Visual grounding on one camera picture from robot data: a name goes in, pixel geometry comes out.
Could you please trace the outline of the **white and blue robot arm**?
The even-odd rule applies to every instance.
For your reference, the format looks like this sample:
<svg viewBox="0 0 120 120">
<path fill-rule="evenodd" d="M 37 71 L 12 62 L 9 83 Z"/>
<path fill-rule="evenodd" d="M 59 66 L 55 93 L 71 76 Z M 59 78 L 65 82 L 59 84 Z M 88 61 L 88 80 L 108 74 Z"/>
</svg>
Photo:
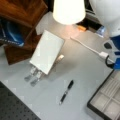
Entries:
<svg viewBox="0 0 120 120">
<path fill-rule="evenodd" d="M 99 22 L 120 53 L 120 0 L 89 0 Z"/>
</svg>

